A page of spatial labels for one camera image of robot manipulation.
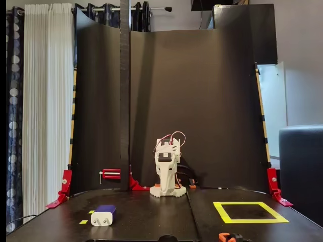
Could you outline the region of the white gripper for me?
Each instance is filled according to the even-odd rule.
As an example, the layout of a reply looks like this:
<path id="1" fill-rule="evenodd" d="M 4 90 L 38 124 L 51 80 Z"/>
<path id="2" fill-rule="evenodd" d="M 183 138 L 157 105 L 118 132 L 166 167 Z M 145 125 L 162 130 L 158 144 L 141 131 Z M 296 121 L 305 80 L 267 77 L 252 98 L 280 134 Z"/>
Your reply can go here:
<path id="1" fill-rule="evenodd" d="M 156 171 L 160 177 L 160 195 L 172 196 L 175 190 L 176 179 L 172 176 L 176 170 L 176 155 L 172 152 L 156 152 L 155 154 Z"/>

